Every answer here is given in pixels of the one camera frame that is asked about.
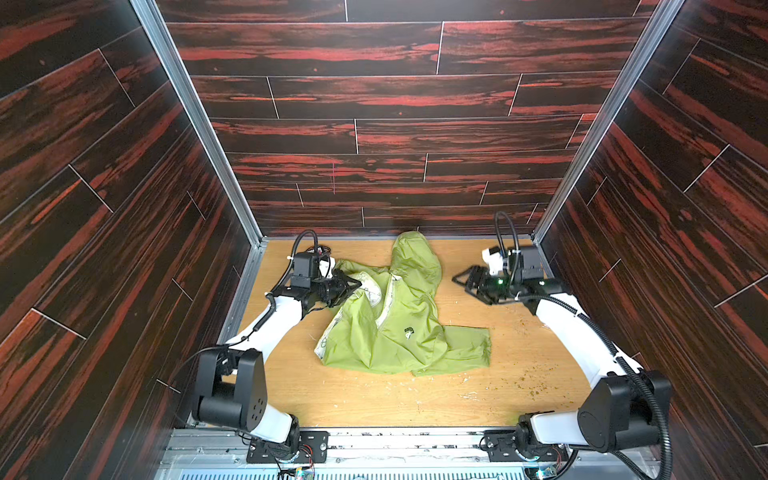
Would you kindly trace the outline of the green jacket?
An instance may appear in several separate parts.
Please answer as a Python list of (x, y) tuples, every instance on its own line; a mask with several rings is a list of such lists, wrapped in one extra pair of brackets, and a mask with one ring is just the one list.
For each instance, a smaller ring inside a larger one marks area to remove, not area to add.
[(335, 308), (314, 348), (324, 366), (415, 376), (490, 366), (487, 329), (439, 322), (435, 297), (442, 267), (424, 235), (400, 234), (388, 266), (339, 260), (337, 267), (361, 286)]

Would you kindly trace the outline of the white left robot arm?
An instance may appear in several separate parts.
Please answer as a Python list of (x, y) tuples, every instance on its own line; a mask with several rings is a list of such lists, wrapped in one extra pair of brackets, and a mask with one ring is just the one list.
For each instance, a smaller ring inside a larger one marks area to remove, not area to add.
[(265, 364), (309, 313), (342, 304), (361, 286), (338, 269), (329, 278), (278, 283), (266, 294), (267, 308), (245, 331), (200, 355), (192, 418), (295, 450), (298, 420), (269, 404)]

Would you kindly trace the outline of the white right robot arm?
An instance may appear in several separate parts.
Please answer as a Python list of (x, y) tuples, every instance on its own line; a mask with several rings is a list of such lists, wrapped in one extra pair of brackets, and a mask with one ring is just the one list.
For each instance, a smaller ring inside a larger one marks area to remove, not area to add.
[(531, 463), (529, 479), (559, 479), (582, 451), (610, 454), (639, 479), (648, 473), (628, 450), (656, 446), (658, 479), (669, 479), (673, 452), (668, 412), (673, 393), (660, 372), (626, 355), (578, 304), (557, 278), (492, 272), (472, 266), (453, 282), (486, 305), (520, 304), (549, 328), (575, 359), (590, 385), (581, 406), (570, 412), (530, 413), (503, 434), (487, 433), (480, 446), (490, 460), (510, 455)]

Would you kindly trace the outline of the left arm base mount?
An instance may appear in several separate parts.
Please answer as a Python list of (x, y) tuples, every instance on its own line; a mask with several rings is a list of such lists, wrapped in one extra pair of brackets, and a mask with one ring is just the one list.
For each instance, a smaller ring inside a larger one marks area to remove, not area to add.
[(282, 443), (269, 442), (253, 437), (246, 456), (248, 464), (325, 463), (330, 434), (322, 430), (304, 430), (298, 419), (292, 417), (287, 439)]

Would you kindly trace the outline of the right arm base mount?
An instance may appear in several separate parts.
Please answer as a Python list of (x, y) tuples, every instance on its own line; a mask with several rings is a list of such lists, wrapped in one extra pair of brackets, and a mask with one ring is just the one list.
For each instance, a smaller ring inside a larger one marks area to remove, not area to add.
[(479, 442), (491, 462), (564, 463), (570, 459), (567, 448), (558, 444), (542, 444), (527, 430), (486, 430)]

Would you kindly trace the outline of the aluminium front rail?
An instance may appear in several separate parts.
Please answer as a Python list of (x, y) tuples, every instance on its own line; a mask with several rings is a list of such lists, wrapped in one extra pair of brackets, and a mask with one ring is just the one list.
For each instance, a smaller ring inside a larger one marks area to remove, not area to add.
[(611, 454), (557, 444), (530, 456), (509, 427), (305, 429), (292, 461), (229, 431), (176, 430), (158, 479), (631, 479)]

